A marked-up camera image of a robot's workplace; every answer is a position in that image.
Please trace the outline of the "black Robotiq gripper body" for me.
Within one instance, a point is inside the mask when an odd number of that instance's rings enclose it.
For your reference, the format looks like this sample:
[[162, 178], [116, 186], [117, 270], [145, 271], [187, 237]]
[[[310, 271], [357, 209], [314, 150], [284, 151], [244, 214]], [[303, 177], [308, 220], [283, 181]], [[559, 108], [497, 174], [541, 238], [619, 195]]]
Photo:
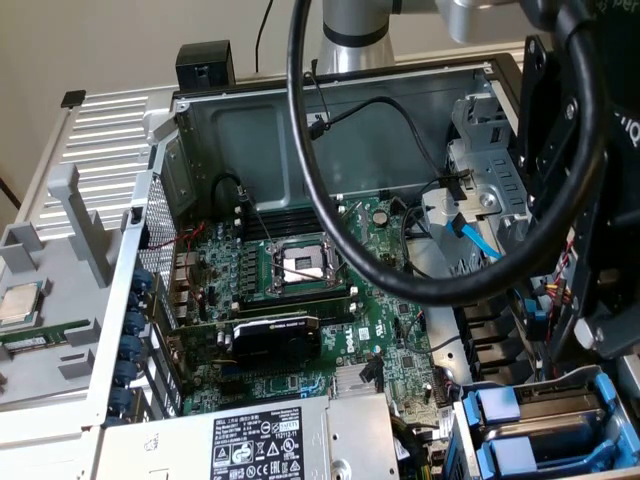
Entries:
[[611, 226], [639, 227], [639, 3], [595, 3], [599, 52], [613, 119], [610, 155]]

